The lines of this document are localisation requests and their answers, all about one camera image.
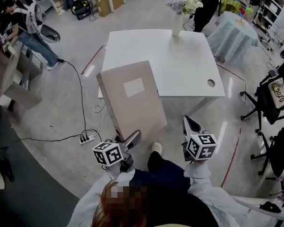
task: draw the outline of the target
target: light blue tablecloth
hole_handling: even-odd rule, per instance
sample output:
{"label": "light blue tablecloth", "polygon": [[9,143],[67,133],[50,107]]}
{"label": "light blue tablecloth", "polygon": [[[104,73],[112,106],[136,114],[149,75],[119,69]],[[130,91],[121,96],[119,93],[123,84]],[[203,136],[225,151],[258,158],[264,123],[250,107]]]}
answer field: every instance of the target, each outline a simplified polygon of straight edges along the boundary
{"label": "light blue tablecloth", "polygon": [[242,63],[249,47],[257,46],[258,36],[254,28],[244,19],[244,26],[235,19],[241,20],[234,13],[224,12],[216,22],[217,30],[207,38],[213,55],[227,64]]}

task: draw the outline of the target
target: white label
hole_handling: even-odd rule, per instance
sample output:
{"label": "white label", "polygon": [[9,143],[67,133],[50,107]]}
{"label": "white label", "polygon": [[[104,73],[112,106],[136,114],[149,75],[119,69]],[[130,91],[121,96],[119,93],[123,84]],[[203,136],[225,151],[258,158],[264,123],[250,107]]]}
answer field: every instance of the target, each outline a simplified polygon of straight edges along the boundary
{"label": "white label", "polygon": [[136,80],[124,83],[124,88],[125,88],[127,97],[133,96],[145,90],[143,82],[142,82],[142,78],[138,78]]}
{"label": "white label", "polygon": [[95,68],[94,65],[90,65],[88,70],[85,72],[84,76],[88,78],[91,72],[94,70],[94,68]]}

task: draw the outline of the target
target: power outlet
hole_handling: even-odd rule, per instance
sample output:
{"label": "power outlet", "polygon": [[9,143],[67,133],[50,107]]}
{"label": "power outlet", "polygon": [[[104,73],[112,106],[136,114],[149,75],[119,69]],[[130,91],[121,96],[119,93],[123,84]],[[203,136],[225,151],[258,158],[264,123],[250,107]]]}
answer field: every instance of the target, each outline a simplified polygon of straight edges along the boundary
{"label": "power outlet", "polygon": [[91,142],[95,139],[95,137],[93,135],[89,135],[89,140],[81,142],[81,138],[79,139],[80,145],[84,145],[84,144],[89,143],[89,142]]}

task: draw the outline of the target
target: white sleeve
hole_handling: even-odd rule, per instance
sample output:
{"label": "white sleeve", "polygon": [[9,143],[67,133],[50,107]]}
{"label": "white sleeve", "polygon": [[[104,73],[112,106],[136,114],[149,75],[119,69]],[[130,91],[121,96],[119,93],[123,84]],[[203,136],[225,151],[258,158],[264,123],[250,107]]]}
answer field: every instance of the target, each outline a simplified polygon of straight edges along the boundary
{"label": "white sleeve", "polygon": [[111,178],[107,173],[95,182],[92,188],[76,205],[67,227],[90,227],[94,213],[100,203],[100,195]]}
{"label": "white sleeve", "polygon": [[115,164],[107,169],[107,172],[95,182],[91,189],[80,199],[76,205],[71,220],[67,227],[90,227],[100,196],[105,186],[113,179],[118,182],[117,186],[129,186],[134,176],[135,169],[128,173],[120,173],[120,165]]}
{"label": "white sleeve", "polygon": [[213,187],[210,175],[207,162],[187,165],[184,176],[191,179],[188,193],[206,203],[219,225],[245,226],[248,220],[246,209],[221,187]]}

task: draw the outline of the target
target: vase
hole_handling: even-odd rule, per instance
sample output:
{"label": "vase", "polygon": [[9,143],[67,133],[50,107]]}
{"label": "vase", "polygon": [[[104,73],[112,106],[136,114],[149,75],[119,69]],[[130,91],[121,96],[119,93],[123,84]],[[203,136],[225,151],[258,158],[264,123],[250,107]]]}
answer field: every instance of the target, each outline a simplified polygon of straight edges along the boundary
{"label": "vase", "polygon": [[183,14],[175,13],[175,17],[172,23],[172,36],[179,36],[183,26]]}

